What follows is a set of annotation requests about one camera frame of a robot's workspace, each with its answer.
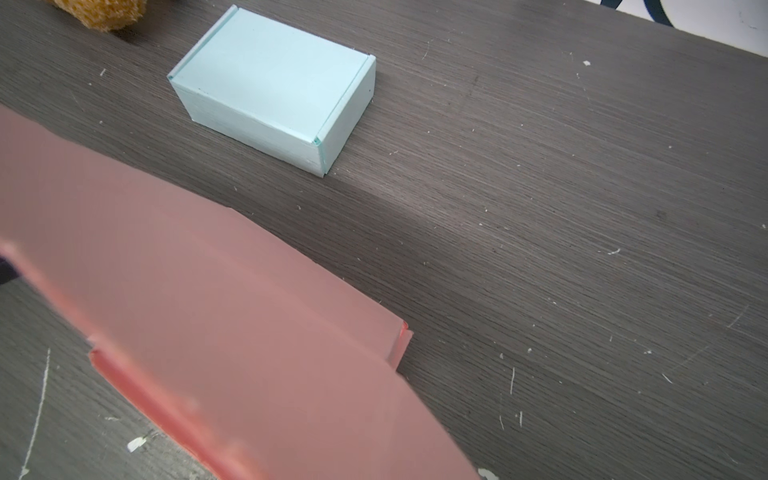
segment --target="textured yellow object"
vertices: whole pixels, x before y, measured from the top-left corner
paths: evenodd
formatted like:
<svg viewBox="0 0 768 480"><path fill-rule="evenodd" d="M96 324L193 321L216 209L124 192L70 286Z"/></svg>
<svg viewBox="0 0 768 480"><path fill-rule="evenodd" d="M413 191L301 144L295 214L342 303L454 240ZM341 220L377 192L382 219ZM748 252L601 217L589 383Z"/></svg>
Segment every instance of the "textured yellow object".
<svg viewBox="0 0 768 480"><path fill-rule="evenodd" d="M147 9L147 0L48 0L73 14L88 28L119 30L136 23Z"/></svg>

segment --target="table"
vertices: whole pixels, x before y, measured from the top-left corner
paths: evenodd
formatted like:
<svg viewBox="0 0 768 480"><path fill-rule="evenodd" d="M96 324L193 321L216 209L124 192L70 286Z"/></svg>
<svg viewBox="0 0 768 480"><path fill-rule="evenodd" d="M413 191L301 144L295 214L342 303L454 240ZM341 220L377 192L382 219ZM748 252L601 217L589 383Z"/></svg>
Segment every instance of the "table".
<svg viewBox="0 0 768 480"><path fill-rule="evenodd" d="M399 372L499 478L768 475L765 58L581 0L238 5L378 59L322 180L174 96L165 74L225 3L151 0L103 35L3 2L0 101L381 300L415 332ZM27 480L207 478L22 280L0 318L0 477L50 348Z"/></svg>

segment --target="white paint chip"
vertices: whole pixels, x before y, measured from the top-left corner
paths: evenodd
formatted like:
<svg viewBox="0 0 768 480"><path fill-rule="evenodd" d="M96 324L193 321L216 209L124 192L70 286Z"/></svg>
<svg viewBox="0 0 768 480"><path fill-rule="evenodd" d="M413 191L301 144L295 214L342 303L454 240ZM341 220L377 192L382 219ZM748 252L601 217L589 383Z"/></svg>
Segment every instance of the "white paint chip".
<svg viewBox="0 0 768 480"><path fill-rule="evenodd" d="M22 480L24 475L29 473L27 464L29 463L29 457L32 455L32 446L35 445L35 437L38 435L38 427L40 426L40 417L43 413L43 403L45 402L45 390L48 388L48 370L51 368L51 349L48 349L48 354L45 356L45 370L43 371L43 388L40 391L40 403L38 404L38 415L35 417L35 426L32 427L32 437L29 439L29 447L27 447L27 455L24 457L24 465L22 470L18 474L18 480Z"/></svg>
<svg viewBox="0 0 768 480"><path fill-rule="evenodd" d="M139 447L141 447L145 443L147 443L147 437L137 437L137 438L131 440L130 442L128 442L128 446L127 446L128 447L128 451L130 453L133 453L133 452L136 451L136 449L138 449Z"/></svg>
<svg viewBox="0 0 768 480"><path fill-rule="evenodd" d="M498 480L498 477L487 468L478 468L478 475L483 477L485 480Z"/></svg>

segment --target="open pink box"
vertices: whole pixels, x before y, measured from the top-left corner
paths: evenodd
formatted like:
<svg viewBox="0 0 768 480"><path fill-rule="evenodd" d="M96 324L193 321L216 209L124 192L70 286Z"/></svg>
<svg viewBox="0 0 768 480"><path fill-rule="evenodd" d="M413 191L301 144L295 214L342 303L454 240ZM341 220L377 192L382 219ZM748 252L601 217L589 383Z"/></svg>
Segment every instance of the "open pink box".
<svg viewBox="0 0 768 480"><path fill-rule="evenodd" d="M0 255L219 478L477 478L393 368L400 318L236 211L6 108L0 145Z"/></svg>

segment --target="teal box corner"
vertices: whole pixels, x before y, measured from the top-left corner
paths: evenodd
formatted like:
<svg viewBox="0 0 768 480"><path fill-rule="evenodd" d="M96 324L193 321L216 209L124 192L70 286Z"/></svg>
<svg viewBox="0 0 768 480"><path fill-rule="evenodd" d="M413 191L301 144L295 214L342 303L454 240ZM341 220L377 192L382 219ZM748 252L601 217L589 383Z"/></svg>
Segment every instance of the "teal box corner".
<svg viewBox="0 0 768 480"><path fill-rule="evenodd" d="M322 177L373 97L376 57L232 5L168 80L193 121Z"/></svg>

